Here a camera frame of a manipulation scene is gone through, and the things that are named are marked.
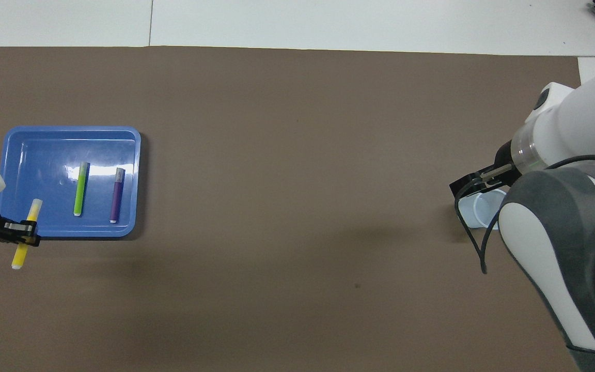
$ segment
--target plastic cup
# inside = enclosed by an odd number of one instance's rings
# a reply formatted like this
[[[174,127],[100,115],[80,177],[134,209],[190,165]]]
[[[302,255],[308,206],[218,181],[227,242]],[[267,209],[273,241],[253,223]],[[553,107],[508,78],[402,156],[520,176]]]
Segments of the plastic cup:
[[[500,210],[506,193],[494,189],[487,193],[476,193],[458,201],[458,209],[469,228],[488,228],[494,215]]]

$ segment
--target marker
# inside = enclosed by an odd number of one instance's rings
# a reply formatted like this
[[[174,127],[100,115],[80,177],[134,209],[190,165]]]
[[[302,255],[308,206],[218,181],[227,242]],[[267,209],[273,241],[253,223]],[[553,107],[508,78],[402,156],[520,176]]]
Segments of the marker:
[[[29,209],[29,214],[26,216],[27,221],[36,221],[38,219],[38,214],[40,213],[40,207],[43,205],[43,201],[40,199],[34,199],[31,203],[31,208]],[[15,250],[15,256],[12,258],[12,263],[10,266],[15,270],[19,270],[22,268],[24,264],[24,259],[26,258],[26,251],[29,248],[28,245],[25,243],[19,243],[17,245],[17,249]]]
[[[109,214],[109,222],[115,224],[118,222],[118,215],[121,212],[121,197],[123,196],[123,179],[125,179],[126,170],[116,168],[116,179],[114,179],[114,195],[112,197],[112,212]]]
[[[82,162],[80,165],[80,176],[77,179],[77,192],[75,193],[75,209],[73,214],[75,216],[82,215],[82,204],[84,203],[84,186],[87,183],[87,171],[89,169],[89,163]]]

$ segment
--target brown mat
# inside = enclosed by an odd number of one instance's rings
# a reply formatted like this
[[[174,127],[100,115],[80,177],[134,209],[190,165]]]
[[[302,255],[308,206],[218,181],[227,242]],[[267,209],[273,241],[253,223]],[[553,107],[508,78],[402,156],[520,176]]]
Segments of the brown mat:
[[[17,125],[144,135],[137,227],[0,244],[0,371],[575,370],[449,182],[493,161],[574,57],[0,48]]]

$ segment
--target blue tray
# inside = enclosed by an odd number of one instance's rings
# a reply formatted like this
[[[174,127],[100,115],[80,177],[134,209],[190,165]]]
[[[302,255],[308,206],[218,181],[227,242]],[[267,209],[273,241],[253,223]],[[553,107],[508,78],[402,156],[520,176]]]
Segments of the blue tray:
[[[142,137],[132,127],[16,127],[4,139],[0,172],[2,216],[26,219],[34,198],[43,200],[38,234],[43,237],[127,235],[137,216]],[[80,163],[89,162],[81,217],[73,215]],[[109,222],[116,168],[126,170],[121,212]]]

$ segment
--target purple marker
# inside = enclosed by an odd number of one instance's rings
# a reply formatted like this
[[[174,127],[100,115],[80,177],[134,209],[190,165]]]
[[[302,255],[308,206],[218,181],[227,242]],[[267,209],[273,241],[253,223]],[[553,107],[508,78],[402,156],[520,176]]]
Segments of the purple marker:
[[[118,222],[118,214],[121,212],[121,197],[123,196],[123,179],[126,176],[126,170],[116,168],[116,179],[114,180],[114,196],[112,198],[112,212],[109,214],[109,222],[115,224]]]

